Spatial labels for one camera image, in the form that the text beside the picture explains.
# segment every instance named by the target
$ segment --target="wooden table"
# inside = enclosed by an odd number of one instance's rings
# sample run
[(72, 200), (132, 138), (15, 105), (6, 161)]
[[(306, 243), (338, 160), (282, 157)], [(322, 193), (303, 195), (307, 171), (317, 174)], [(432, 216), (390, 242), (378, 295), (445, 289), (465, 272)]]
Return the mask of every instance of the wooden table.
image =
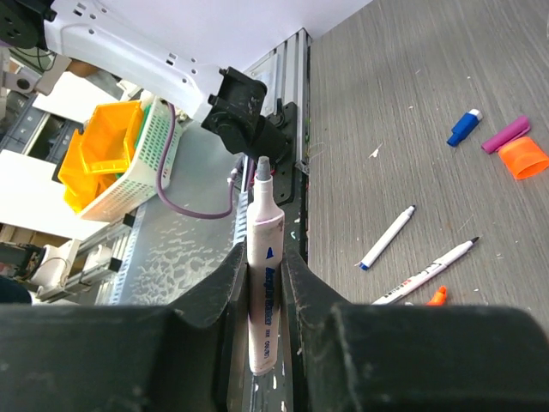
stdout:
[[(453, 246), (450, 304), (518, 306), (549, 330), (549, 170), (515, 181), (480, 145), (521, 114), (549, 153), (547, 0), (376, 0), (311, 47), (310, 266), (371, 302)], [(458, 148), (464, 112), (484, 120)], [(376, 149), (377, 157), (371, 155)], [(373, 267), (354, 265), (410, 204)]]

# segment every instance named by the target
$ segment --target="purple marker cap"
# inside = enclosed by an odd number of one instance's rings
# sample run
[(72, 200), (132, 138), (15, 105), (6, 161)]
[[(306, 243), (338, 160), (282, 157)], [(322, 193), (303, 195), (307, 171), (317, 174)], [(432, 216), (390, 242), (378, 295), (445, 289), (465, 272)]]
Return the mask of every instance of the purple marker cap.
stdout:
[(530, 122), (526, 116), (521, 116), (503, 130), (499, 131), (493, 138), (482, 143), (482, 148), (488, 154), (498, 151), (507, 142), (524, 136), (530, 130)]

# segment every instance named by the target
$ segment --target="blue marker cap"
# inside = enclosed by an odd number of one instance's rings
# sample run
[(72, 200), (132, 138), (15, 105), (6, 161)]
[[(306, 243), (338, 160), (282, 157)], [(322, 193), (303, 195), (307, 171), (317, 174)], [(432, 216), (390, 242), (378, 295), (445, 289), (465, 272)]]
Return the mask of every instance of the blue marker cap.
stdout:
[(460, 118), (460, 121), (452, 128), (452, 137), (448, 139), (447, 143), (452, 147), (456, 147), (462, 140), (465, 140), (467, 136), (473, 131), (477, 124), (482, 120), (482, 113), (473, 109)]

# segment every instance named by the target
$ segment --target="white plastic basket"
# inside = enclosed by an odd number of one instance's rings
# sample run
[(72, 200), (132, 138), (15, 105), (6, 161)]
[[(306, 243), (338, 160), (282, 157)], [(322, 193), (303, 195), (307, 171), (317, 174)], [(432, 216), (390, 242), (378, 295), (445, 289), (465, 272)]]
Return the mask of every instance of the white plastic basket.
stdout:
[[(155, 97), (145, 120), (141, 138), (130, 167), (115, 183), (91, 202), (78, 217), (91, 221), (114, 221), (146, 202), (156, 194), (154, 181), (162, 149), (170, 131), (170, 112)], [(175, 131), (162, 172), (162, 187), (170, 184), (173, 161), (183, 128), (176, 123)]]

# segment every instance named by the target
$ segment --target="robotic arm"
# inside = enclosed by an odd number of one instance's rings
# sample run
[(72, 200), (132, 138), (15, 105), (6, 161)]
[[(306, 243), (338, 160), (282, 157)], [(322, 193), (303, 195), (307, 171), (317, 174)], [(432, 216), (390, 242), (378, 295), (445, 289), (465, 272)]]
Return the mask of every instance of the robotic arm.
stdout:
[(231, 153), (277, 162), (289, 152), (286, 136), (260, 114), (264, 84), (171, 51), (99, 2), (2, 0), (0, 21), (1, 41), (49, 49), (138, 84), (219, 135)]

